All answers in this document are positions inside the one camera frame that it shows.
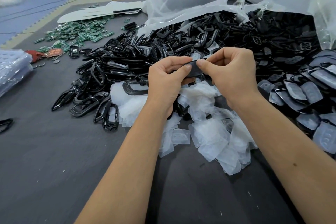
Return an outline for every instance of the person's right hand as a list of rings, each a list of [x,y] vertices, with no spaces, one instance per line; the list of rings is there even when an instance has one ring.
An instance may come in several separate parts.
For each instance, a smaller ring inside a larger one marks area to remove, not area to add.
[[[260,94],[255,78],[253,52],[244,48],[224,47],[207,60],[198,60],[199,68],[212,78],[229,107]]]

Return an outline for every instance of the forearm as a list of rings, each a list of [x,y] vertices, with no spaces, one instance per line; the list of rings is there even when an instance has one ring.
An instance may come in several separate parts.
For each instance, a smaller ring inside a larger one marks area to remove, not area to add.
[[[76,223],[145,222],[164,124],[163,110],[146,103]]]
[[[235,105],[306,223],[334,223],[336,164],[261,95]]]

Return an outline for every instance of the table surface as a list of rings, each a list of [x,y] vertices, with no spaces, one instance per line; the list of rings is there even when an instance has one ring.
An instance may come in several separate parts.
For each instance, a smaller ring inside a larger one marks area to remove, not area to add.
[[[67,12],[88,5],[77,5]],[[146,14],[127,15],[143,24]],[[35,50],[53,20],[17,48]],[[124,17],[110,20],[108,31],[122,33]],[[86,42],[86,48],[102,46]],[[51,112],[55,99],[79,76],[81,59],[68,55],[38,67],[0,98],[0,120],[15,124],[0,135],[0,223],[73,223],[112,162],[129,128],[107,132],[69,114],[70,106]],[[187,128],[182,122],[180,128]],[[228,176],[208,162],[194,144],[178,145],[157,159],[147,223],[301,223],[295,207],[259,150],[252,163]]]

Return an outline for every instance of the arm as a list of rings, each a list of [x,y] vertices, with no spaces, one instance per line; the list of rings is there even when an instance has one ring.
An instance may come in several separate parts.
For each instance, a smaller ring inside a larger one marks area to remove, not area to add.
[[[191,66],[181,66],[191,60],[168,57],[150,67],[147,102],[76,224],[145,222],[163,127],[191,70]]]
[[[265,100],[250,50],[225,47],[198,61],[248,128],[306,223],[336,221],[336,162]]]

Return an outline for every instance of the blue foam floor mat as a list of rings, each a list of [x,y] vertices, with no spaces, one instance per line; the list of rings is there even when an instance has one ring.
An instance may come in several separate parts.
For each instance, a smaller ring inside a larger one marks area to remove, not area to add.
[[[21,33],[29,26],[38,22],[66,1],[67,0],[24,0],[19,5],[0,8],[0,45],[6,43],[6,41],[18,33]]]

